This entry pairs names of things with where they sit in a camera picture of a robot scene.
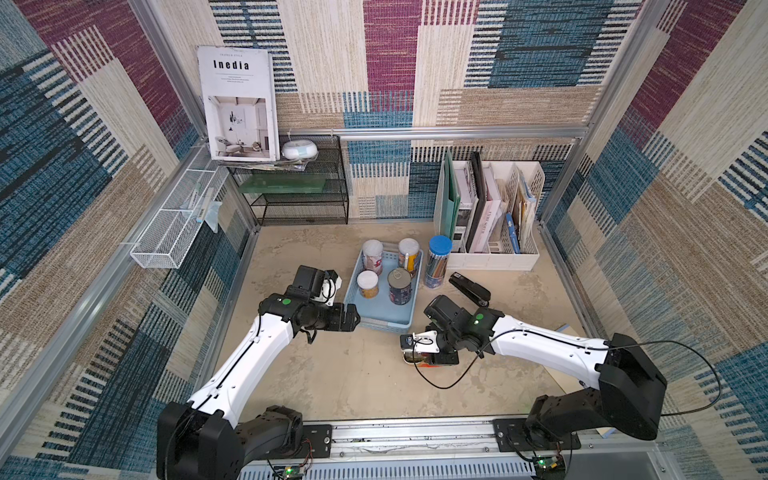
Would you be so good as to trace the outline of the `small white-lid yellow can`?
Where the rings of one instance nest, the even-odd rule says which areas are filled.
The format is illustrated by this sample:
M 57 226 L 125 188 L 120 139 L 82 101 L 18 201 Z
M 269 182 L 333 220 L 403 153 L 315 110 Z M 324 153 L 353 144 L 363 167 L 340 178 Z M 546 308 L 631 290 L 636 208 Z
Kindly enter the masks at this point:
M 375 271 L 363 270 L 356 277 L 360 295 L 365 299 L 373 299 L 379 294 L 379 276 Z

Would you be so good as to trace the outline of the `dark label round tin can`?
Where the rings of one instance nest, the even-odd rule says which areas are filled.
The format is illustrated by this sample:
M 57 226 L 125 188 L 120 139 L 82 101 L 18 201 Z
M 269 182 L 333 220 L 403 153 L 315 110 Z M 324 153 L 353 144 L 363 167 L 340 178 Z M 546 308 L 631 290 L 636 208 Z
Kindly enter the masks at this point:
M 412 297 L 412 278 L 402 267 L 393 269 L 387 276 L 389 299 L 395 305 L 405 305 Z

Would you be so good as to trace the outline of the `tall white-lid red label can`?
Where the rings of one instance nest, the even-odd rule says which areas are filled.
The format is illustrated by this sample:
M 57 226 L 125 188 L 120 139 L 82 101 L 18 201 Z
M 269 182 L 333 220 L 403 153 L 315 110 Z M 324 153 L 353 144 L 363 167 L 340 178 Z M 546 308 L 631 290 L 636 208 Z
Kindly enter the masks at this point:
M 377 239 L 370 239 L 362 246 L 363 267 L 380 276 L 383 271 L 383 243 Z

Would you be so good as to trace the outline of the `clear-lid colourful can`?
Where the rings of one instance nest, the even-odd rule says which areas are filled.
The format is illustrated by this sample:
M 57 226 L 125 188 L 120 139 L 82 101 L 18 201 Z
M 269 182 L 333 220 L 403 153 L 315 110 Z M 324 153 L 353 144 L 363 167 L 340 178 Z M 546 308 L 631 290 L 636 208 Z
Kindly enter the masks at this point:
M 398 265 L 414 277 L 420 259 L 419 243 L 413 238 L 404 238 L 398 243 Z

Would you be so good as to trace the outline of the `oval fish tin can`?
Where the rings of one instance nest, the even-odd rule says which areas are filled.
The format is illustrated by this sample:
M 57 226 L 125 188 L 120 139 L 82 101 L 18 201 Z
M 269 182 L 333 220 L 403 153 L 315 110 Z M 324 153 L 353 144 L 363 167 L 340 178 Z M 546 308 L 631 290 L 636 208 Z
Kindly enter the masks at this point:
M 407 351 L 403 353 L 403 360 L 407 364 L 415 365 L 417 368 L 433 368 L 438 366 L 432 353 L 413 353 Z

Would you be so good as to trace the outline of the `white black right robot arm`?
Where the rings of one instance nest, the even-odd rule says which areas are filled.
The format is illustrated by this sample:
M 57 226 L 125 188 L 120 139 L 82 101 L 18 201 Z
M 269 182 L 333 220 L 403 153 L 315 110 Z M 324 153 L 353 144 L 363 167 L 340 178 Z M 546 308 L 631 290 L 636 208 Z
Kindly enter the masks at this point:
M 515 357 L 576 379 L 578 390 L 536 398 L 522 426 L 533 448 L 564 442 L 575 432 L 613 428 L 639 440 L 656 439 L 667 381 L 630 336 L 584 338 L 537 327 L 499 310 L 475 312 L 439 295 L 426 307 L 422 333 L 404 334 L 400 347 L 414 366 L 450 366 L 467 350 Z

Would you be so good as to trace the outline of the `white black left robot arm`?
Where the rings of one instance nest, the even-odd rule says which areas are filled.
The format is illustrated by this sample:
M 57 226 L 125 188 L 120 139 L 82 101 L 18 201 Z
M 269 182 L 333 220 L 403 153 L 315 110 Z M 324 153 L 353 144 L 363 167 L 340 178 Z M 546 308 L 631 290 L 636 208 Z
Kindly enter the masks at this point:
M 300 412 L 279 405 L 250 421 L 244 407 L 264 374 L 299 334 L 352 332 L 355 305 L 335 299 L 342 285 L 333 270 L 301 265 L 284 293 L 259 305 L 253 325 L 221 368 L 186 402 L 169 403 L 157 421 L 160 479 L 236 479 L 253 461 L 277 463 L 278 479 L 301 477 L 330 454 L 329 426 L 306 427 Z

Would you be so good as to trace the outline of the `white plastic file organizer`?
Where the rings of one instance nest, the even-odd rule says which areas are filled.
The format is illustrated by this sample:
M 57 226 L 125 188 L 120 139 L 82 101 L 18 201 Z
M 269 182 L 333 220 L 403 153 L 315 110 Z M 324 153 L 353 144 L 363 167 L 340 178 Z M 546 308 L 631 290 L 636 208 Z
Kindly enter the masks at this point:
M 530 161 L 458 161 L 444 153 L 438 164 L 434 234 L 447 246 L 429 247 L 448 271 L 530 271 L 539 258 L 533 238 L 545 183 Z

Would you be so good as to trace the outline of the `blue slim book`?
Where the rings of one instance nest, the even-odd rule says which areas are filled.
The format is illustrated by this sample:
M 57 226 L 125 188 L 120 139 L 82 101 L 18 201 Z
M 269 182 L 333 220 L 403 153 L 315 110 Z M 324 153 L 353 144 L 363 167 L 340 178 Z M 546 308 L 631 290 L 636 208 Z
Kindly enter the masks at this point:
M 508 241 L 508 244 L 509 244 L 508 250 L 512 254 L 520 254 L 521 250 L 520 250 L 519 240 L 516 233 L 516 227 L 515 227 L 512 215 L 510 213 L 507 213 L 505 215 L 505 225 L 507 228 L 506 240 Z

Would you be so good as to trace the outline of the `green folder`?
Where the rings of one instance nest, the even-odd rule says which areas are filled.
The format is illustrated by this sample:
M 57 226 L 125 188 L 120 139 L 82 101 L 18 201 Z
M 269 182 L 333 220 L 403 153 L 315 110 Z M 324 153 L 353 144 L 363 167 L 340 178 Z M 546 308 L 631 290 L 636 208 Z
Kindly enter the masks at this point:
M 434 226 L 437 234 L 453 240 L 459 206 L 460 193 L 453 155 L 451 152 L 446 152 L 441 163 L 434 212 Z

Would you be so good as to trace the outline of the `pink book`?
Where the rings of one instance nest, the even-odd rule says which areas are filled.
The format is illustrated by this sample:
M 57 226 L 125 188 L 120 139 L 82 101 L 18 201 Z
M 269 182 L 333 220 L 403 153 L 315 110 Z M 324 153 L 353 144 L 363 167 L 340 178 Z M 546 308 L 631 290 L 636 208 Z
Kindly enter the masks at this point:
M 483 253 L 487 250 L 487 244 L 503 202 L 493 168 L 490 165 L 483 165 L 483 173 L 487 187 L 487 199 L 479 224 L 479 238 L 473 242 L 474 251 L 472 253 Z

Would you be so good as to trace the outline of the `stack of worn papers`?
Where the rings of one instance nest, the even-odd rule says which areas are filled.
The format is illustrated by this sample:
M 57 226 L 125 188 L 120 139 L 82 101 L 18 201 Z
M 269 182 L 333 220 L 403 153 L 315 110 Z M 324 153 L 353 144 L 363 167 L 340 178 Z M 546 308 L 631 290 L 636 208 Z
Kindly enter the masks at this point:
M 514 182 L 515 193 L 511 213 L 516 225 L 516 235 L 520 251 L 522 253 L 529 253 L 531 251 L 530 242 L 533 235 L 537 199 L 533 195 L 523 172 L 518 167 L 514 169 L 514 177 L 516 181 Z

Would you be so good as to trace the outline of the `white round device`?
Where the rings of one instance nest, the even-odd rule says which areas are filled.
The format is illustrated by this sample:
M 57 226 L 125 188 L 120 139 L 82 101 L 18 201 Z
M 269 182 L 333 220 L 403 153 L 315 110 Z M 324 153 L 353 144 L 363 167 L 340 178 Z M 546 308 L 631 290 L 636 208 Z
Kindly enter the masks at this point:
M 306 139 L 289 140 L 283 144 L 281 149 L 282 157 L 291 161 L 313 160 L 319 154 L 317 145 Z

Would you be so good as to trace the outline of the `Inedia white magazine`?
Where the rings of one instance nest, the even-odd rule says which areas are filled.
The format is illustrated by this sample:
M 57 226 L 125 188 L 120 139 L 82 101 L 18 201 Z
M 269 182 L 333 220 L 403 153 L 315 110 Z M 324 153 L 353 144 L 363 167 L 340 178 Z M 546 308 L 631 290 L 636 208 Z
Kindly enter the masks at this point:
M 279 157 L 272 55 L 262 49 L 197 48 L 211 157 L 268 164 Z

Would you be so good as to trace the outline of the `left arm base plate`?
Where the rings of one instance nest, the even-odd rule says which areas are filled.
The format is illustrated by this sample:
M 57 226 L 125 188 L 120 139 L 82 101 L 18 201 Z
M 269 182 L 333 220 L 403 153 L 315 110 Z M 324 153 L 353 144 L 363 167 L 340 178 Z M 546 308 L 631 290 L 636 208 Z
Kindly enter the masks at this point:
M 304 424 L 294 435 L 288 450 L 291 459 L 326 459 L 331 456 L 333 426 Z

